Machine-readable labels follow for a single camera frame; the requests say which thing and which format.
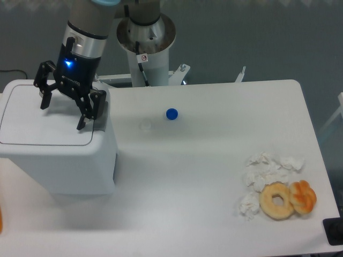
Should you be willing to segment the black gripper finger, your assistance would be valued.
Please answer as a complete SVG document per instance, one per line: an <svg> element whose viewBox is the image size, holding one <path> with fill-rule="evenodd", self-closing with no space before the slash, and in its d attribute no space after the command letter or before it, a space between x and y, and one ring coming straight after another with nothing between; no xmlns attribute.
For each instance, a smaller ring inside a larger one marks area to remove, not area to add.
<svg viewBox="0 0 343 257"><path fill-rule="evenodd" d="M96 120L102 116L107 93L105 90L91 89L89 94L79 96L75 100L80 109L81 116L77 125L80 131L85 127L86 119Z"/></svg>
<svg viewBox="0 0 343 257"><path fill-rule="evenodd" d="M58 81L58 69L52 61L42 62L36 73L33 85L40 90L40 96L42 97L42 102L40 108L42 110L46 109L50 105L52 91L57 89L56 82ZM48 84L49 74L53 74L55 82L51 85Z"/></svg>

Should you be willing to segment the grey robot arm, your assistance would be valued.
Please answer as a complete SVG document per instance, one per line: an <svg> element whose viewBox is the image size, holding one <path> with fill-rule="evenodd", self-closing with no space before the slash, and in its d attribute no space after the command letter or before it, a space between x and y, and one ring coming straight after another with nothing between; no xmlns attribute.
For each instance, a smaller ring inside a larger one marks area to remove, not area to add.
<svg viewBox="0 0 343 257"><path fill-rule="evenodd" d="M34 79L42 110L49 107L54 90L75 101L81 112L78 130L101 117L105 107L106 92L92 83L117 10L139 25L160 18L159 1L74 1L57 63L42 62Z"/></svg>

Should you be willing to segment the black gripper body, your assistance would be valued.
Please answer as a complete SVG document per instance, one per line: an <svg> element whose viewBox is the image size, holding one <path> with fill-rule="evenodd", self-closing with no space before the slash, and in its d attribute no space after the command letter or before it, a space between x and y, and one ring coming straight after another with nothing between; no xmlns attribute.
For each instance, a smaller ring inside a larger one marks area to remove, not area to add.
<svg viewBox="0 0 343 257"><path fill-rule="evenodd" d="M56 70L53 72L55 84L53 89L72 98L71 91L75 90L79 98L87 101L99 101L101 92L92 92L92 83L101 58L88 58L68 51L61 45Z"/></svg>

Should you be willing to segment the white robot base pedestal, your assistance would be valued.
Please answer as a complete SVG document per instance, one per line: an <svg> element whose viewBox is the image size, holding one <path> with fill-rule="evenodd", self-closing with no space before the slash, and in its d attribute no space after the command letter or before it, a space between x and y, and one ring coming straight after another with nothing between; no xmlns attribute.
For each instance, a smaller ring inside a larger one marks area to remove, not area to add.
<svg viewBox="0 0 343 257"><path fill-rule="evenodd" d="M165 14L148 26L130 18L119 23L117 39L126 52L133 87L168 85L169 49L175 38L175 25Z"/></svg>

